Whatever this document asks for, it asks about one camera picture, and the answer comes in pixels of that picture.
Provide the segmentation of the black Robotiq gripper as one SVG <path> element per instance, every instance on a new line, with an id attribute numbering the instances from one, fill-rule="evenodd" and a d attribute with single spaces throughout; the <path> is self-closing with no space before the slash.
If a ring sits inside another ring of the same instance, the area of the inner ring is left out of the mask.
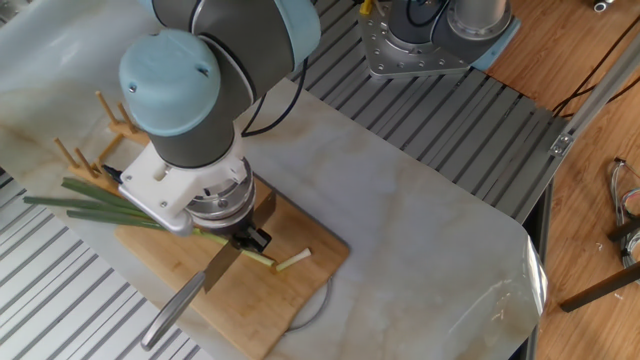
<path id="1" fill-rule="evenodd" d="M 205 220 L 204 228 L 230 238 L 229 243 L 239 251 L 263 253 L 272 241 L 272 236 L 261 229 L 264 224 L 265 215 L 251 208 L 222 219 Z"/>

